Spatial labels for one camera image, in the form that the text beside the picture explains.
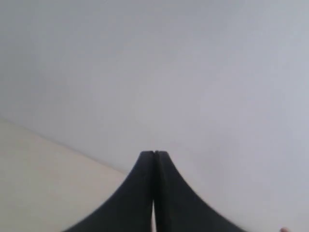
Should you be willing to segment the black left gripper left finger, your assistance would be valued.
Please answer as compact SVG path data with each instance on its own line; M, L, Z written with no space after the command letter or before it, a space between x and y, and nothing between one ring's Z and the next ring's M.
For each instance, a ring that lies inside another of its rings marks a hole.
M140 153L121 186L67 232L151 232L154 152Z

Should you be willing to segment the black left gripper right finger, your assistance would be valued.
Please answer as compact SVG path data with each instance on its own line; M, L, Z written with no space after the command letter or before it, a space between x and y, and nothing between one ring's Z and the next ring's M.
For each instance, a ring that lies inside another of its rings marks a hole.
M186 183L169 154L154 153L154 214L158 232L242 232Z

